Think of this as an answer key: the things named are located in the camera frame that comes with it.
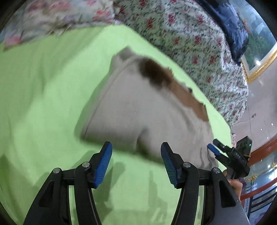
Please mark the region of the right hand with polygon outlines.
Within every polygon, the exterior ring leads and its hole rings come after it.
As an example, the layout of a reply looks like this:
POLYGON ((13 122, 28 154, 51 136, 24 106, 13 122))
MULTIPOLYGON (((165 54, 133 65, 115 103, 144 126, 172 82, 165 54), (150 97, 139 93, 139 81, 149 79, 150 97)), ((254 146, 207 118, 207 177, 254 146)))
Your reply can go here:
POLYGON ((227 175, 228 175, 227 170, 224 170, 222 173, 226 177, 229 184, 232 186, 234 193, 237 195, 239 201, 241 202, 241 192, 242 192, 243 184, 238 179, 228 179, 227 178, 227 175))

